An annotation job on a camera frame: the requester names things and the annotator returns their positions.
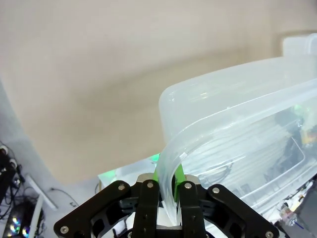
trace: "silver screw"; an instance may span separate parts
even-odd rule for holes
[[[67,232],[69,232],[69,228],[67,226],[63,226],[60,228],[60,232],[62,234],[66,234]]]
[[[125,186],[123,184],[121,184],[119,187],[118,187],[119,190],[124,190],[125,189]]]
[[[192,187],[192,185],[191,185],[190,183],[188,183],[188,182],[187,182],[187,183],[185,183],[185,185],[184,185],[184,186],[185,186],[185,188],[191,188],[191,187]]]
[[[266,237],[266,238],[272,238],[272,237],[273,237],[273,233],[272,233],[272,232],[267,232],[267,233],[265,234],[265,237]]]
[[[213,193],[219,193],[219,192],[220,192],[220,190],[219,190],[219,188],[214,187],[214,188],[212,189],[212,192],[213,192]]]
[[[148,187],[153,187],[153,183],[152,182],[148,182]]]

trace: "beige wall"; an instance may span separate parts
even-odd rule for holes
[[[0,78],[53,175],[73,182],[163,149],[169,85],[316,30],[316,0],[2,0]]]

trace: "clear plastic box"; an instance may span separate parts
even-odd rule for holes
[[[263,213],[317,173],[317,57],[267,59],[167,88],[159,101],[167,146],[157,164],[172,222],[172,176],[220,183]]]

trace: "translucent plastic container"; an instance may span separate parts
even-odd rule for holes
[[[286,37],[283,40],[283,55],[317,55],[317,33]]]
[[[182,163],[204,187],[220,183],[263,213],[317,173],[317,57],[275,58],[167,88],[159,109],[167,146],[157,164],[172,222]]]

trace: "cable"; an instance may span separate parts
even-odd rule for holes
[[[97,188],[98,188],[98,186],[99,186],[99,183],[96,185],[96,187],[95,187],[95,194],[97,194]]]
[[[49,191],[59,191],[59,192],[62,192],[64,193],[66,196],[68,196],[71,200],[73,200],[73,202],[76,204],[77,207],[79,207],[79,204],[78,202],[76,202],[76,200],[71,196],[69,195],[67,192],[61,190],[61,189],[58,189],[58,188],[53,188],[51,187]]]

